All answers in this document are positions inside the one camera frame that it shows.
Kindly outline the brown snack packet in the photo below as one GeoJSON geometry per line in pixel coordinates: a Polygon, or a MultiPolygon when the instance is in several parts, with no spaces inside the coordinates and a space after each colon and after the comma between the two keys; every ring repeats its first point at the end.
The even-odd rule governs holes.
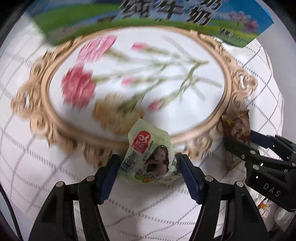
{"type": "MultiPolygon", "coordinates": [[[[237,141],[245,144],[250,144],[251,130],[249,122],[249,110],[240,110],[235,113],[229,113],[222,115],[222,126],[224,134],[224,147],[226,149],[226,138],[234,138],[237,141]]],[[[241,160],[234,157],[230,151],[226,150],[226,165],[227,174],[230,174],[232,170],[240,164],[241,160]]]]}

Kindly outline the green pickled snack packet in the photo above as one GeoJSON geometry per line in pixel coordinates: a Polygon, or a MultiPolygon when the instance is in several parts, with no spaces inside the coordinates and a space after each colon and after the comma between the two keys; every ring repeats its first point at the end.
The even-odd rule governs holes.
{"type": "Polygon", "coordinates": [[[130,184],[171,185],[182,176],[169,134],[143,119],[128,133],[129,148],[118,171],[130,184]]]}

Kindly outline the cardboard milk box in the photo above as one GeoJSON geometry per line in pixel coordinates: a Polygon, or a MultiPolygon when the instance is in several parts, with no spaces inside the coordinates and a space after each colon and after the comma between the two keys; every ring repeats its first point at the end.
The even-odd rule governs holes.
{"type": "Polygon", "coordinates": [[[110,28],[168,26],[245,47],[273,24],[257,1],[34,1],[27,13],[54,44],[110,28]]]}

